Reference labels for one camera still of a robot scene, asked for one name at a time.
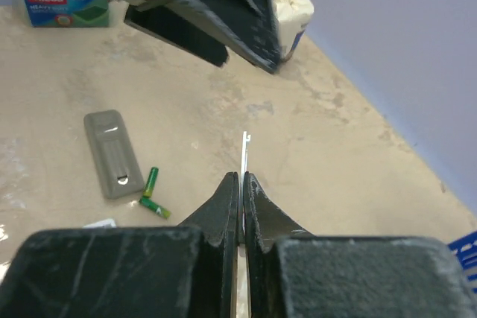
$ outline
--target white wall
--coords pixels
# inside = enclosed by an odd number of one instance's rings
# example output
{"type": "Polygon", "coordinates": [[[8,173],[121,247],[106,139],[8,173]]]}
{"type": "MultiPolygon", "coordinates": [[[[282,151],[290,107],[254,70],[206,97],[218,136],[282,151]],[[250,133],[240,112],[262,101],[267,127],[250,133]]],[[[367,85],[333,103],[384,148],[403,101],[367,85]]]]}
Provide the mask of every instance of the white wall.
{"type": "Polygon", "coordinates": [[[307,34],[477,214],[477,0],[312,1],[307,34]]]}

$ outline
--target stained surface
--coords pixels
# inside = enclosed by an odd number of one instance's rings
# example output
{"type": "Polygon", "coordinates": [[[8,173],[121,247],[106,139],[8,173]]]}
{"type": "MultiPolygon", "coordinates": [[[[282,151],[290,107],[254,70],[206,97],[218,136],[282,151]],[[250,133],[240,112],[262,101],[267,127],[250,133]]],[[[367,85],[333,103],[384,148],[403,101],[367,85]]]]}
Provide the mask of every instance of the stained surface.
{"type": "MultiPolygon", "coordinates": [[[[450,242],[477,229],[307,38],[271,76],[236,55],[216,69],[126,25],[30,29],[1,9],[0,37],[0,264],[40,229],[180,223],[239,170],[244,130],[249,168],[312,233],[450,242]],[[143,175],[159,167],[153,198],[168,221],[137,196],[102,197],[83,117],[105,109],[123,115],[143,175]]],[[[238,271],[243,314],[243,261],[238,271]]]]}

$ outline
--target blue basket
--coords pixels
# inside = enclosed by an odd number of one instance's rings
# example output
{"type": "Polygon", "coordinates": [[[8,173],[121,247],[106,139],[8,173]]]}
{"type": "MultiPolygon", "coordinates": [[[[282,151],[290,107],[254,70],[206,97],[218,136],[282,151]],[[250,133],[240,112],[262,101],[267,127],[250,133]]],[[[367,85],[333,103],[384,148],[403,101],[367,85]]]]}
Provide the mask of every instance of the blue basket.
{"type": "Polygon", "coordinates": [[[452,242],[449,248],[461,262],[474,293],[477,293],[477,231],[452,242]]]}

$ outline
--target slot in gray case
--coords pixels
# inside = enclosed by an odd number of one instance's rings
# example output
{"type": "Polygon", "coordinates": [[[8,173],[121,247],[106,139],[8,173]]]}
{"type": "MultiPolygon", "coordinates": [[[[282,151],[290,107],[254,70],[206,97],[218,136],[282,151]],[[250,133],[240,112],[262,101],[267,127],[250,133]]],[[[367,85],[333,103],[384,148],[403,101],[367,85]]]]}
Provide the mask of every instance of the slot in gray case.
{"type": "Polygon", "coordinates": [[[117,199],[144,189],[121,114],[111,109],[84,117],[84,127],[103,194],[117,199]]]}

